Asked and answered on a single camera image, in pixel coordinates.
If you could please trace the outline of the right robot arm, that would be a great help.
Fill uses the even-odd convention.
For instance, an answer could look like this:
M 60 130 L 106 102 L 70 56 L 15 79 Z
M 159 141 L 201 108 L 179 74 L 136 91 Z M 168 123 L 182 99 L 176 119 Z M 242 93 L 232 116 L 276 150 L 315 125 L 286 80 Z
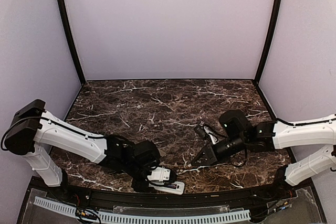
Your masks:
M 308 121 L 286 122 L 282 119 L 261 122 L 253 126 L 241 110 L 228 110 L 219 117 L 226 131 L 220 136 L 206 124 L 194 130 L 210 142 L 193 158 L 193 166 L 211 166 L 229 159 L 242 150 L 250 152 L 272 152 L 293 146 L 321 144 L 323 147 L 308 157 L 279 168 L 274 184 L 268 188 L 273 200 L 280 199 L 288 186 L 296 186 L 324 170 L 335 172 L 335 115 Z

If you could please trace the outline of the grey battery cover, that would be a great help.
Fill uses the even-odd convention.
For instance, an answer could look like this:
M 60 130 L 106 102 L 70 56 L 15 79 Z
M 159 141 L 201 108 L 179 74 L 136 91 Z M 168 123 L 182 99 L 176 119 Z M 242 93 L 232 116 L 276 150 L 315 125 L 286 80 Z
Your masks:
M 161 157 L 164 157 L 166 155 L 166 152 L 164 152 L 163 150 L 159 150 L 159 154 Z

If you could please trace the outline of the white remote control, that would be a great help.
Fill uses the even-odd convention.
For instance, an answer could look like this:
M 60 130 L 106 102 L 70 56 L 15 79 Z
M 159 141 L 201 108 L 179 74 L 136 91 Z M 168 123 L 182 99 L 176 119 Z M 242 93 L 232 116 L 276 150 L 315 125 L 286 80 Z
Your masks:
M 160 186 L 149 184 L 149 187 L 168 194 L 182 195 L 184 193 L 185 184 L 183 182 L 173 182 L 169 185 L 161 184 Z

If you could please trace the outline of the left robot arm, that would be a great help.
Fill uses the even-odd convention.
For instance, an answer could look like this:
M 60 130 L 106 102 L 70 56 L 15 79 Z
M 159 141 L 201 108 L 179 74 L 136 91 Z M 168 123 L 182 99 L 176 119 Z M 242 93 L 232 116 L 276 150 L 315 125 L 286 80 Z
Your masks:
M 119 135 L 94 134 L 55 117 L 36 99 L 17 111 L 1 139 L 1 149 L 22 156 L 32 170 L 53 188 L 63 201 L 74 197 L 67 173 L 58 167 L 44 148 L 51 145 L 79 155 L 101 167 L 132 177 L 134 191 L 151 189 L 182 195 L 184 183 L 176 173 L 160 165 L 160 152 L 148 140 L 134 143 Z

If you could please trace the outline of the blue AA battery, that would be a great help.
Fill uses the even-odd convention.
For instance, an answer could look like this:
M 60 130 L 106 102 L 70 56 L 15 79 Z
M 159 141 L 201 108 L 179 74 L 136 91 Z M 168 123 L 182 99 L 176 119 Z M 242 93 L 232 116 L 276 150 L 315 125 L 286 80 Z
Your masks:
M 169 185 L 167 185 L 167 187 L 168 187 L 168 188 L 171 188 L 171 189 L 174 189 L 174 190 L 179 189 L 179 185 L 176 184 L 176 183 L 174 183 L 174 184 L 169 184 Z

